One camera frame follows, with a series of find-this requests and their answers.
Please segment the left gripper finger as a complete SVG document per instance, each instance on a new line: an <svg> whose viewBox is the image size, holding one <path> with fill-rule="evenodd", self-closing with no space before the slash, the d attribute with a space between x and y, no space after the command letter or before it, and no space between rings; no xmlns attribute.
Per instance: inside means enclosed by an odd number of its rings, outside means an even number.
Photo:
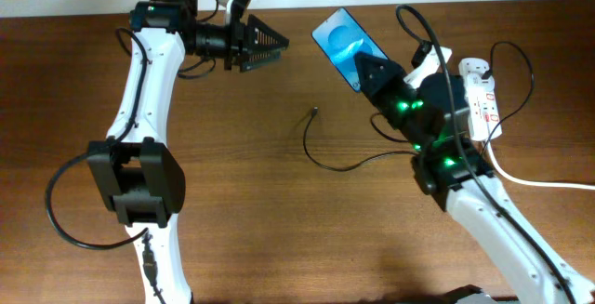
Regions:
<svg viewBox="0 0 595 304"><path fill-rule="evenodd" d="M240 72L250 72L270 63L275 62L281 57L282 50L257 51L252 54L243 55L239 64Z"/></svg>
<svg viewBox="0 0 595 304"><path fill-rule="evenodd" d="M246 24L247 53L258 54L280 53L289 47L289 39L276 32L255 15L249 15Z"/></svg>

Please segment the blue Galaxy smartphone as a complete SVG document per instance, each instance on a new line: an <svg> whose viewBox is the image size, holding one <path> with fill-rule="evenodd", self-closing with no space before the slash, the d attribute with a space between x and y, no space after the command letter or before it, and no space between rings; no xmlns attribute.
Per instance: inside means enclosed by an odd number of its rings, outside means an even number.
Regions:
<svg viewBox="0 0 595 304"><path fill-rule="evenodd" d="M354 62L355 54L363 52L382 59L387 58L384 51L344 7L338 8L316 27L311 37L355 92L359 92L361 87Z"/></svg>

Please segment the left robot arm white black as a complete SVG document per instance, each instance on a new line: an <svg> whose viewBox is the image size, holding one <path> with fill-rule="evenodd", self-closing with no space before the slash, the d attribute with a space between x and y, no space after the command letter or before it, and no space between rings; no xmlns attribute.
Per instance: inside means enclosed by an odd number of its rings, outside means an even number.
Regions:
<svg viewBox="0 0 595 304"><path fill-rule="evenodd" d="M279 59L289 40L262 20L201 23L181 3L140 2L130 15L132 53L120 112L104 141L88 145L87 163L106 208L134 242L148 303L191 303L182 269L179 213L186 182L167 148L167 119L186 55L223 59L248 72Z"/></svg>

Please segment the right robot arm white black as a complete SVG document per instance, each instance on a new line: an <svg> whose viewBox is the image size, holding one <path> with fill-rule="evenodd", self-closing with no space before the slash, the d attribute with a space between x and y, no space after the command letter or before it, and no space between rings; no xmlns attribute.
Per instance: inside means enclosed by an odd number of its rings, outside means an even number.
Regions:
<svg viewBox="0 0 595 304"><path fill-rule="evenodd" d="M494 169L465 135L468 81L434 73L419 87L396 62L360 52L360 89L414 146L419 188L475 238L522 303L591 303L594 283L575 271L511 201Z"/></svg>

